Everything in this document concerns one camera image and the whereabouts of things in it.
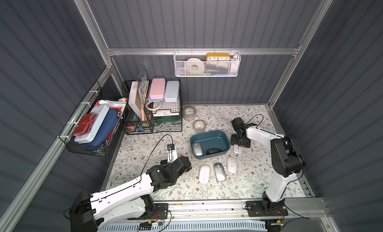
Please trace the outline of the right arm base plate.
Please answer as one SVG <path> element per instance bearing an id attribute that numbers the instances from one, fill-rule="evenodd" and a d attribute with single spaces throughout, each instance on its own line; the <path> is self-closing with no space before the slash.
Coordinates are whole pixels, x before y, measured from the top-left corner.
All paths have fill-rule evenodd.
<path id="1" fill-rule="evenodd" d="M 247 201 L 245 202 L 245 210 L 249 217 L 288 216 L 288 210 L 284 200 L 277 203 L 269 201 Z"/>

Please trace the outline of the white round computer mouse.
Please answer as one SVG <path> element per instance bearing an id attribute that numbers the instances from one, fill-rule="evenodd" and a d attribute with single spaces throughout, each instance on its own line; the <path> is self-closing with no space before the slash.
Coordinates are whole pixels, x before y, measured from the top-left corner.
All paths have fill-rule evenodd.
<path id="1" fill-rule="evenodd" d="M 226 165 L 227 165 L 227 171 L 229 173 L 235 174 L 237 172 L 238 162 L 237 162 L 236 158 L 228 157 Z"/>

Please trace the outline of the teal plastic storage box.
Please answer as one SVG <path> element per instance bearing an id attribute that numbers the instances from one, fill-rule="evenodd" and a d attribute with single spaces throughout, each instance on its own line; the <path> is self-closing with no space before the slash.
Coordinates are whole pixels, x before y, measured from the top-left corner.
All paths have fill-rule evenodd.
<path id="1" fill-rule="evenodd" d="M 192 144 L 195 142 L 199 142 L 203 150 L 202 156 L 195 156 L 192 150 L 194 157 L 198 160 L 225 155 L 230 149 L 230 143 L 229 143 L 228 137 L 221 130 L 209 131 L 209 132 L 193 135 L 190 138 L 191 149 L 192 149 Z M 212 154 L 212 155 L 207 155 L 206 154 L 207 150 L 213 149 L 213 148 L 221 149 L 222 152 Z"/>

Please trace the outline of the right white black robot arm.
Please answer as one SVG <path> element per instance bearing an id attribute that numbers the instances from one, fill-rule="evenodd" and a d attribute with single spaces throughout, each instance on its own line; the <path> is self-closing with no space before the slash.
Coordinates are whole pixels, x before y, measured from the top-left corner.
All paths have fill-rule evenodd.
<path id="1" fill-rule="evenodd" d="M 231 135 L 230 143 L 236 154 L 250 148 L 251 141 L 257 141 L 270 150 L 274 173 L 268 189 L 263 193 L 260 208 L 267 215 L 276 213 L 285 206 L 288 185 L 299 180 L 297 176 L 306 165 L 299 141 L 267 131 L 254 123 L 245 124 L 240 117 L 233 119 L 231 125 L 235 133 Z"/>

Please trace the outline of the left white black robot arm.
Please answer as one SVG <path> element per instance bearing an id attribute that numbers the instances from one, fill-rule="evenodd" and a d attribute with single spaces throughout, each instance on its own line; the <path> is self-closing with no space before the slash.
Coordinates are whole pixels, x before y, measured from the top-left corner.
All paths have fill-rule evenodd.
<path id="1" fill-rule="evenodd" d="M 172 163 L 156 165 L 136 179 L 107 191 L 78 194 L 69 209 L 72 232 L 96 232 L 106 221 L 106 214 L 122 203 L 172 186 L 179 176 L 192 169 L 188 157 Z"/>

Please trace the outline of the white mouse with grey logo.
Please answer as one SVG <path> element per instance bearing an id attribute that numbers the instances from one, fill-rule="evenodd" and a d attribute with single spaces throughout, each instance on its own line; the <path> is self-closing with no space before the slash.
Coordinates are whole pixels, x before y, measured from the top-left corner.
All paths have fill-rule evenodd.
<path id="1" fill-rule="evenodd" d="M 233 151 L 236 155 L 241 155 L 244 152 L 244 147 L 239 145 L 234 145 Z"/>

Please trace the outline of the silver grey computer mouse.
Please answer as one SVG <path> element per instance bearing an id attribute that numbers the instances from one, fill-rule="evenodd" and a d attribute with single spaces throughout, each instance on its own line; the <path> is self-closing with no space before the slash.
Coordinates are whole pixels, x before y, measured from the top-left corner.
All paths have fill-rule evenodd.
<path id="1" fill-rule="evenodd" d="M 223 182 L 226 180 L 226 173 L 222 163 L 214 163 L 214 172 L 218 182 Z"/>

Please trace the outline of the black computer mouse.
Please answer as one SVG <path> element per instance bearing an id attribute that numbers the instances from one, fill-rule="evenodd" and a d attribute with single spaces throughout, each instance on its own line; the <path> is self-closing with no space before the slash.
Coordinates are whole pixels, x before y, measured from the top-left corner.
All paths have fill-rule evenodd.
<path id="1" fill-rule="evenodd" d="M 213 149 L 209 149 L 209 150 L 207 150 L 206 154 L 207 154 L 207 155 L 212 155 L 212 154 L 216 154 L 216 153 L 220 153 L 220 152 L 222 152 L 221 149 L 213 148 Z"/>

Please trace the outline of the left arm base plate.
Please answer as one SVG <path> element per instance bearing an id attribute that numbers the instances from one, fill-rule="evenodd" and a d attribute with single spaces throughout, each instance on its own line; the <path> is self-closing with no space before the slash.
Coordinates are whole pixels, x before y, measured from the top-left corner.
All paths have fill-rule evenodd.
<path id="1" fill-rule="evenodd" d="M 148 212 L 144 212 L 144 214 L 137 218 L 129 218 L 128 220 L 165 220 L 168 218 L 168 203 L 155 203 L 154 209 Z"/>

